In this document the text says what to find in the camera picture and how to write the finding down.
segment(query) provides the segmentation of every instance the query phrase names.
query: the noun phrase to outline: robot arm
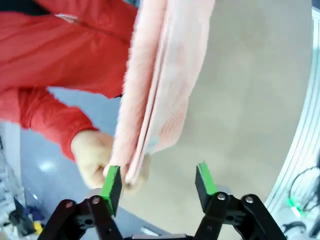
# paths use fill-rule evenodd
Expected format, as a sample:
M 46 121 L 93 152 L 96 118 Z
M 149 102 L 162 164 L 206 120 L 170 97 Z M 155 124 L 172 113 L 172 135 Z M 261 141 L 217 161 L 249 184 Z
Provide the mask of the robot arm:
M 38 240 L 79 240 L 89 228 L 96 229 L 100 240 L 217 240 L 223 224 L 232 225 L 244 240 L 286 240 L 256 195 L 237 199 L 217 191 L 205 163 L 196 168 L 195 185 L 204 217 L 194 236 L 133 235 L 123 238 L 114 221 L 122 187 L 120 168 L 114 166 L 106 176 L 100 195 L 79 204 L 68 199 L 61 201 Z

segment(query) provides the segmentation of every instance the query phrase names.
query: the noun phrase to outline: metal screw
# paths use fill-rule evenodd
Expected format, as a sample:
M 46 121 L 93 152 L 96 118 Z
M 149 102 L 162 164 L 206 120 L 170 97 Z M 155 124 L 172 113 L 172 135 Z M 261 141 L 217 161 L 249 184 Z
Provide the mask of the metal screw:
M 250 197 L 250 196 L 247 196 L 247 197 L 245 198 L 245 201 L 246 201 L 248 204 L 253 204 L 253 203 L 254 203 L 254 199 L 253 199 L 252 197 Z
M 226 196 L 223 195 L 222 193 L 219 193 L 219 194 L 218 194 L 218 199 L 219 199 L 219 200 L 222 200 L 222 201 L 223 201 L 223 200 L 226 200 Z
M 71 208 L 73 205 L 74 205 L 74 203 L 72 201 L 70 201 L 65 205 L 65 207 L 68 209 L 68 208 Z
M 95 197 L 95 198 L 92 200 L 92 203 L 93 203 L 93 204 L 97 204 L 98 202 L 100 202 L 100 197 Z

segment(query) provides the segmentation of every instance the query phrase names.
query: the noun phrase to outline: person's hand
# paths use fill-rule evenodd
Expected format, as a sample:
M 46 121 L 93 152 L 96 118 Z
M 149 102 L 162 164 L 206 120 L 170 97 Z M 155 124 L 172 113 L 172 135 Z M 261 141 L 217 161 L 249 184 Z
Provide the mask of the person's hand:
M 91 188 L 101 188 L 105 182 L 103 171 L 108 164 L 114 138 L 96 131 L 79 132 L 71 142 L 71 151 L 85 184 Z
M 79 132 L 71 142 L 71 150 L 79 172 L 91 188 L 101 188 L 105 182 L 103 171 L 110 161 L 114 138 L 96 130 Z M 149 178 L 151 156 L 144 157 L 139 177 L 134 185 L 125 184 L 128 169 L 121 172 L 122 190 L 125 194 L 133 195 L 141 190 Z

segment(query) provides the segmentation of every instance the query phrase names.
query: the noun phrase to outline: red jacket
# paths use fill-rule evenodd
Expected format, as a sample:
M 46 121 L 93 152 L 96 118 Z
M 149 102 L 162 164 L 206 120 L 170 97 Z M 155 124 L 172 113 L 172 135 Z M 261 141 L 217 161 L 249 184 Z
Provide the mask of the red jacket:
M 43 134 L 73 159 L 74 136 L 95 128 L 47 87 L 121 95 L 137 9 L 123 0 L 37 2 L 53 14 L 0 12 L 0 118 Z

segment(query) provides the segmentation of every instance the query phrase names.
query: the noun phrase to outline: pink towel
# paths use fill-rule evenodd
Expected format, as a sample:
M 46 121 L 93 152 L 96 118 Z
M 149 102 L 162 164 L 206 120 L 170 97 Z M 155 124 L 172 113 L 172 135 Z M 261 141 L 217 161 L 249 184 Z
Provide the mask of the pink towel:
M 181 135 L 206 55 L 214 3 L 142 1 L 109 162 L 128 167 L 127 184 L 136 182 L 145 154 L 174 145 Z

